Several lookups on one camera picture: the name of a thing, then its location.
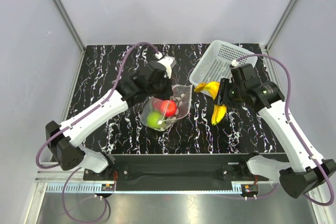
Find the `red apple toy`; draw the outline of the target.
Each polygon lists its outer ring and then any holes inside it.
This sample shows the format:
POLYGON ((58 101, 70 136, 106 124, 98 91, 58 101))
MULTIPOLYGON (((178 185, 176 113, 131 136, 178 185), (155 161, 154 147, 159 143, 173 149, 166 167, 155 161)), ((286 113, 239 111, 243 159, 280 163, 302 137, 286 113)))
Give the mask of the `red apple toy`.
POLYGON ((165 100, 161 104, 161 110, 160 111, 167 118, 175 115, 176 110, 177 110, 177 105, 172 100, 165 100))

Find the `yellow banana bunch toy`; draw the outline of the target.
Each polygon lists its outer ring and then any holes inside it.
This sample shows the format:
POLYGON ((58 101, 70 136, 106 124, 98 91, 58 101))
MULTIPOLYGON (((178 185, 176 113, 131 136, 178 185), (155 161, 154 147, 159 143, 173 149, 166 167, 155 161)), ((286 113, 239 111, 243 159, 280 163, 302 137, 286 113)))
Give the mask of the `yellow banana bunch toy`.
POLYGON ((202 91, 207 91, 211 97, 213 98, 214 110, 211 118, 212 125, 217 125, 224 117, 227 111, 227 107, 225 105, 219 105, 219 82, 209 82, 209 83, 200 83, 194 89, 196 93, 200 93, 202 91))

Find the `clear dotted zip top bag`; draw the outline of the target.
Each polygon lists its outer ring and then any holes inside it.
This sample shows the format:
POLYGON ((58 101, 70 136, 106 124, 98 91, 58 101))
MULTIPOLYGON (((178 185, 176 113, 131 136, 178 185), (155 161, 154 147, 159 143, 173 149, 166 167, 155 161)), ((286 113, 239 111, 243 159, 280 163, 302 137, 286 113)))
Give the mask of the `clear dotted zip top bag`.
POLYGON ((140 122, 153 130, 168 130, 178 120, 185 118, 191 108, 192 85, 174 85, 169 100, 150 98, 140 115, 140 122))

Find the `white plastic basket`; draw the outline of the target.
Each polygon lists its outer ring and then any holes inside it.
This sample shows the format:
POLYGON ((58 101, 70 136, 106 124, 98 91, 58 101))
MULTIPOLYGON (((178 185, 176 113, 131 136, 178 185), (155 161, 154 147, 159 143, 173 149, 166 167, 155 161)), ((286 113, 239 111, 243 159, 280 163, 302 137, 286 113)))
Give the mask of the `white plastic basket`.
POLYGON ((193 86, 212 81, 219 82, 221 78, 231 78, 230 65, 233 60, 253 52, 241 46, 214 40, 206 49, 194 70, 191 72, 189 81, 193 86))

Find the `green apple toy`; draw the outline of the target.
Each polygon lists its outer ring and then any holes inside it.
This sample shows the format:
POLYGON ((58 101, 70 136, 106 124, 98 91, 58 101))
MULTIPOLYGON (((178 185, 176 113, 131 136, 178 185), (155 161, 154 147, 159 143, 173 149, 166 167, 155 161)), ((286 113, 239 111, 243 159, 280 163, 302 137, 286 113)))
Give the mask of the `green apple toy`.
POLYGON ((159 129, 163 124, 159 124, 162 121, 163 115, 159 111, 152 111, 146 118, 146 124, 152 129, 159 129))

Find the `red dragon fruit toy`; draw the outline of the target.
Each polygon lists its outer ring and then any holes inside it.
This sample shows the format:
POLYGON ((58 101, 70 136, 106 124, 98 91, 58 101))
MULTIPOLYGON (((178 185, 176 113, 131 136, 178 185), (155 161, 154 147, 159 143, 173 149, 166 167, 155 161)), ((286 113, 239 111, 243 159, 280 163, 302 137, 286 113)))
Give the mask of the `red dragon fruit toy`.
POLYGON ((160 111, 161 110, 161 104, 162 104, 162 100, 157 99, 157 98, 153 98, 150 102, 151 108, 154 111, 160 111))

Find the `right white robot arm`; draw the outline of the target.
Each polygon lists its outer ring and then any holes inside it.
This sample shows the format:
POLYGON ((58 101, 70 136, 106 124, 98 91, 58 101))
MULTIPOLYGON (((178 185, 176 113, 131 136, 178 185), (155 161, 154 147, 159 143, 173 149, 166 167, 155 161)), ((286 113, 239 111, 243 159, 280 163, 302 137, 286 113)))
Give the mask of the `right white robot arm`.
POLYGON ((214 104, 231 107, 246 103, 267 123, 285 151, 288 162, 251 153, 239 162, 239 176, 262 176, 279 183, 292 198, 324 184, 335 173, 335 161, 325 159, 309 142, 286 106, 279 87, 261 83, 249 63, 230 67, 231 78, 222 78, 214 104))

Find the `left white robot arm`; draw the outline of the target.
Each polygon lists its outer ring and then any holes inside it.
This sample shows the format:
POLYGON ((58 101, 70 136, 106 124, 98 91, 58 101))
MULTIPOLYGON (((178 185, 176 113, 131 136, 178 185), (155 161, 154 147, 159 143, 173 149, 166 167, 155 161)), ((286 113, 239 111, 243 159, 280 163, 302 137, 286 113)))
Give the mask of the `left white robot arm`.
POLYGON ((113 175, 111 161, 101 152, 84 147, 83 141, 109 119, 143 103, 148 97, 169 99, 173 94, 171 75, 175 64, 173 57, 151 61, 133 74, 123 76, 115 90, 78 115, 61 123, 50 121, 45 126, 46 142, 61 169, 81 167, 103 180, 109 179, 113 175))

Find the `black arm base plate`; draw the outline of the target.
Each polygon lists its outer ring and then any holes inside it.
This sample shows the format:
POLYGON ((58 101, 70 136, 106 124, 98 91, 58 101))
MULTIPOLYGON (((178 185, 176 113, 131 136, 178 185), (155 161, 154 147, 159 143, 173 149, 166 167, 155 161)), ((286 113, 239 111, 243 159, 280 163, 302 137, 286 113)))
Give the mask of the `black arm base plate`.
POLYGON ((243 172, 245 154, 115 155, 107 174, 85 170, 89 182, 115 182, 118 192, 187 192, 231 190, 233 182, 254 183, 264 178, 243 172))

